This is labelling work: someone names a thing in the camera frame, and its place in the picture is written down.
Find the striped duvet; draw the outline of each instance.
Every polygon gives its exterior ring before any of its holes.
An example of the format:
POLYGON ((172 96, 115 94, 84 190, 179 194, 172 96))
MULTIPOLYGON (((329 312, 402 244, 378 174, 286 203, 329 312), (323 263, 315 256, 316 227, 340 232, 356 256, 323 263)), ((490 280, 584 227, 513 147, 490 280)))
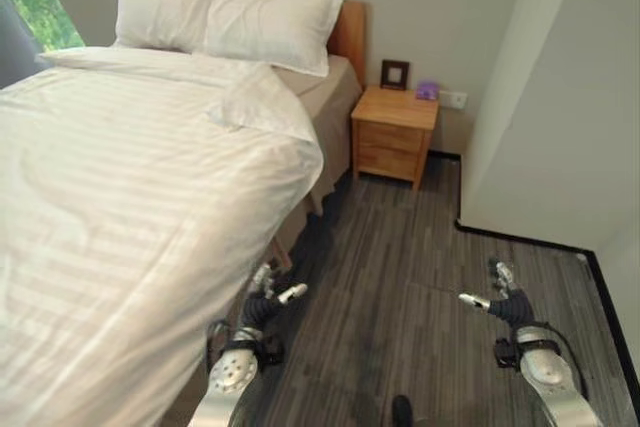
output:
POLYGON ((0 422, 151 425, 322 155, 266 65, 48 57, 0 91, 0 422))

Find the tree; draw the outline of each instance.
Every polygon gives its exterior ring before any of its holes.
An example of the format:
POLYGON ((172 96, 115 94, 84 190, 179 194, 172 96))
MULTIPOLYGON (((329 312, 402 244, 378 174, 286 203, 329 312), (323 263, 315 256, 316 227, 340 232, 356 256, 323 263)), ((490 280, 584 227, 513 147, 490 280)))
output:
POLYGON ((59 0, 13 0, 44 50, 84 45, 59 0))

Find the wall socket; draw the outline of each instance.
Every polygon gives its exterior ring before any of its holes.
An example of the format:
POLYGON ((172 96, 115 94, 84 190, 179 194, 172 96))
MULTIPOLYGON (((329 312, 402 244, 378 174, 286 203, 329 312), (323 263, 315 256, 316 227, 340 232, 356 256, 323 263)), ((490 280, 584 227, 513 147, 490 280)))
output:
POLYGON ((449 92, 441 90, 438 97, 441 107, 449 107, 450 109, 464 109, 467 105, 467 94, 464 92, 449 92))

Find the drawer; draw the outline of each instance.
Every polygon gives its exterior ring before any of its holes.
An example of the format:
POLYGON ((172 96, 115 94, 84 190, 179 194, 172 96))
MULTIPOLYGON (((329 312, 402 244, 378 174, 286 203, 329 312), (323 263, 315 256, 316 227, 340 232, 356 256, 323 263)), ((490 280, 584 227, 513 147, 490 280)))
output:
POLYGON ((362 172, 404 180, 413 180, 416 175, 418 154, 362 144, 358 154, 358 167, 362 172))
POLYGON ((424 130, 396 125, 360 122, 360 145, 376 146, 416 153, 422 145, 424 130))

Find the picture frame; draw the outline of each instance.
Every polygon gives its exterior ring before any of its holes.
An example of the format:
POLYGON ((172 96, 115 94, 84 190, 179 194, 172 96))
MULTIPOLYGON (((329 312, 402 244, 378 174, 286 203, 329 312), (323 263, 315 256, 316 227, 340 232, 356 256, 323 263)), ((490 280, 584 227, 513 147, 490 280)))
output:
POLYGON ((383 60, 380 74, 380 88, 407 90, 409 80, 409 62, 401 60, 383 60))

